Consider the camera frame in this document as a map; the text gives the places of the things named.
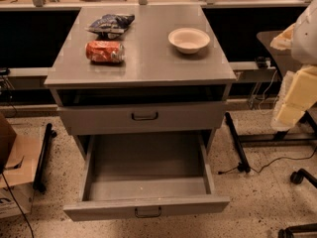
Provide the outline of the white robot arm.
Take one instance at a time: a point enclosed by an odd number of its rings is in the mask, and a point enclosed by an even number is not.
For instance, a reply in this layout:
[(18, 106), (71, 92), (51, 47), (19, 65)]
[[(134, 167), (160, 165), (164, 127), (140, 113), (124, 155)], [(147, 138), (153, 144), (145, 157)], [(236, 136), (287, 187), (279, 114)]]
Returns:
[(277, 35), (270, 46), (280, 51), (290, 50), (291, 57), (301, 63), (297, 72), (286, 72), (272, 111), (270, 126), (281, 132), (293, 128), (317, 102), (317, 0)]

